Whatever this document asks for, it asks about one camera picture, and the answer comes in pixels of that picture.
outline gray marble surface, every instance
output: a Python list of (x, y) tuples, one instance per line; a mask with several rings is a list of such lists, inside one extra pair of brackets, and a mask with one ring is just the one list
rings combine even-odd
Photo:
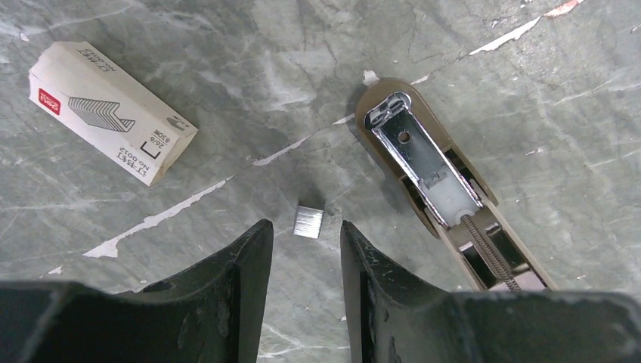
[[(423, 80), (417, 88), (561, 288), (639, 297), (641, 4), (586, 0), (467, 55), (560, 4), (2, 2), (0, 278), (137, 290), (268, 218), (276, 237), (259, 361), (347, 362), (343, 219), (421, 278), (469, 288), (355, 137), (354, 120), (333, 125), (353, 112), (371, 70)], [(27, 99), (28, 69), (57, 40), (89, 41), (200, 127), (158, 185), (145, 187)], [(291, 234), (308, 197), (327, 202), (319, 240)], [(114, 238), (117, 258), (82, 255)]]

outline staple illustration on box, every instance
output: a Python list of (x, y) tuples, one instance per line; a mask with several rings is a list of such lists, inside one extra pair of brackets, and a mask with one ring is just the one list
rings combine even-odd
[(121, 119), (116, 116), (118, 107), (120, 107), (120, 102), (69, 98), (69, 108), (87, 125), (111, 131), (128, 132), (136, 122), (133, 119)]

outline white paint fleck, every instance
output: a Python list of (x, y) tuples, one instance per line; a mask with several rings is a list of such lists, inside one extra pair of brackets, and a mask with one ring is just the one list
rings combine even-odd
[(255, 162), (252, 163), (252, 165), (254, 165), (254, 166), (265, 166), (265, 165), (271, 163), (272, 161), (278, 159), (278, 157), (280, 157), (281, 155), (286, 154), (288, 151), (296, 149), (303, 142), (305, 142), (305, 140), (307, 140), (308, 138), (310, 138), (310, 136), (307, 136), (307, 137), (303, 138), (301, 141), (297, 141), (294, 144), (291, 144), (290, 146), (285, 147), (283, 150), (278, 151), (274, 155), (271, 155), (271, 156), (266, 157), (264, 159), (256, 160)]
[(580, 3), (584, 2), (585, 0), (570, 0), (569, 2), (566, 2), (565, 4), (558, 6), (548, 12), (545, 13), (545, 17), (560, 17), (562, 15), (566, 15), (572, 9), (576, 8)]
[(364, 70), (363, 71), (363, 84), (367, 87), (376, 84), (380, 81), (380, 78), (374, 73), (373, 70)]
[(47, 273), (50, 274), (50, 275), (60, 275), (60, 274), (62, 274), (62, 266), (64, 266), (64, 265), (60, 265), (60, 266), (54, 268), (53, 270), (51, 270), (51, 271), (49, 271)]
[(350, 114), (350, 115), (347, 115), (347, 116), (345, 116), (345, 117), (341, 118), (340, 120), (336, 121), (336, 122), (335, 122), (335, 123), (333, 123), (332, 125), (342, 125), (343, 123), (346, 123), (346, 122), (348, 122), (350, 119), (353, 119), (353, 118), (354, 118), (354, 114), (352, 113), (352, 114)]
[(537, 25), (537, 23), (539, 22), (540, 19), (541, 19), (541, 17), (538, 17), (538, 18), (530, 21), (529, 23), (521, 25), (520, 27), (518, 27), (518, 28), (514, 29), (513, 31), (507, 33), (506, 35), (501, 36), (500, 38), (497, 38), (497, 39), (493, 40), (492, 42), (489, 42), (486, 45), (483, 45), (482, 47), (480, 47), (479, 49), (476, 49), (475, 51), (471, 51), (469, 53), (469, 55), (478, 54), (478, 53), (480, 53), (482, 51), (493, 51), (493, 50), (498, 49), (501, 45), (509, 42), (510, 40), (517, 40), (517, 39), (521, 38), (521, 36), (523, 34), (525, 34), (530, 29), (534, 28), (534, 26)]
[(526, 153), (525, 156), (530, 156), (532, 154), (540, 154), (542, 152), (543, 152), (543, 149), (541, 149), (540, 147), (537, 147), (536, 150), (532, 150), (529, 153)]
[(421, 77), (421, 78), (417, 79), (416, 81), (412, 82), (411, 85), (418, 85), (419, 83), (423, 83), (428, 79), (429, 79), (429, 74), (427, 76)]
[(110, 240), (104, 241), (100, 246), (97, 246), (93, 250), (90, 250), (82, 255), (86, 257), (94, 257), (96, 259), (99, 259), (101, 257), (113, 257), (113, 258), (118, 257), (118, 248), (116, 246), (122, 239), (127, 238), (136, 232), (158, 226), (158, 224), (160, 224), (165, 219), (169, 219), (177, 215), (183, 209), (188, 208), (192, 204), (196, 203), (198, 200), (200, 200), (200, 198), (206, 196), (209, 193), (212, 193), (216, 189), (222, 188), (222, 186), (225, 185), (234, 176), (236, 175), (234, 174), (229, 178), (226, 178), (220, 181), (219, 183), (205, 189), (204, 191), (201, 191), (200, 193), (196, 193), (192, 195), (191, 197), (187, 198), (186, 200), (183, 200), (182, 202), (176, 204), (175, 206), (169, 208), (164, 212), (158, 213), (155, 216), (150, 216), (145, 218), (142, 223), (135, 225), (134, 227), (130, 228), (128, 231), (122, 234), (119, 234)]

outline staple box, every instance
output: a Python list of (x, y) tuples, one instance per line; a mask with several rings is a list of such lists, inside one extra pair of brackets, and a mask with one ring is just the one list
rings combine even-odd
[(55, 42), (29, 83), (31, 101), (146, 185), (198, 131), (87, 42)]

